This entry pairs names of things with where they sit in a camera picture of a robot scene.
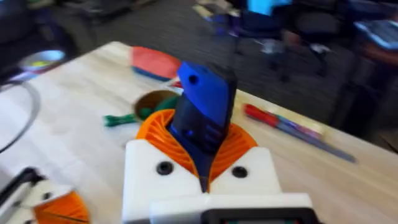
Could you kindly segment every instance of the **orange fan-shaped part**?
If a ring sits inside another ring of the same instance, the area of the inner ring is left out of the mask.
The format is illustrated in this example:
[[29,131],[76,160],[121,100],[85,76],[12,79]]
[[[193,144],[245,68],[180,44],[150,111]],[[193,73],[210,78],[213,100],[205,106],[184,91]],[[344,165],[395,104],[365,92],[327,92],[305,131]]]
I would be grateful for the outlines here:
[[160,110],[153,113],[141,125],[136,139],[146,139],[157,149],[198,177],[192,158],[166,129],[173,116],[174,110]]
[[90,223],[90,216],[80,196],[72,191],[34,207],[38,224]]
[[256,146],[255,140],[244,129],[236,124],[231,124],[228,134],[211,165],[208,190],[210,190],[210,184],[213,180],[233,165],[249,149]]

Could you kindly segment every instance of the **orange ribbed part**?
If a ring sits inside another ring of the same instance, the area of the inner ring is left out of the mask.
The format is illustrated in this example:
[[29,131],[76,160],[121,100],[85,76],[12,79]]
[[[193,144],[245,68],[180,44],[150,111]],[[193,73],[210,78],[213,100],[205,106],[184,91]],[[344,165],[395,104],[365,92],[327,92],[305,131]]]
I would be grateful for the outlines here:
[[90,223],[90,216],[80,196],[72,191],[34,207],[38,224]]
[[146,139],[172,160],[198,177],[192,158],[166,130],[167,124],[174,116],[174,110],[160,110],[150,115],[141,125],[136,139]]
[[213,180],[234,164],[249,149],[256,146],[255,140],[244,129],[236,124],[231,124],[228,134],[218,149],[211,165],[208,191],[210,191],[210,184]]

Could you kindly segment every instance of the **wooden table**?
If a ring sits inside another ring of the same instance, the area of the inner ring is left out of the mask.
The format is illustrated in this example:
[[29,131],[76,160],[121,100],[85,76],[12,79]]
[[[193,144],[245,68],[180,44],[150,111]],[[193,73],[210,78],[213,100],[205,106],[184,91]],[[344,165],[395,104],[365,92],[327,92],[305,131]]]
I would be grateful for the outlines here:
[[[94,223],[119,223],[123,148],[139,125],[104,128],[102,115],[128,113],[135,99],[160,85],[133,74],[128,55],[128,46],[112,42],[31,80],[42,98],[39,117],[0,154],[0,169],[16,175],[26,166],[38,167],[50,179],[73,184]],[[398,223],[398,156],[319,124],[326,142],[359,161],[346,162],[246,118],[243,103],[303,116],[237,91],[233,122],[272,151],[283,190],[308,192],[323,222]],[[0,142],[5,144],[25,122],[29,98],[13,88],[0,94],[0,105]]]

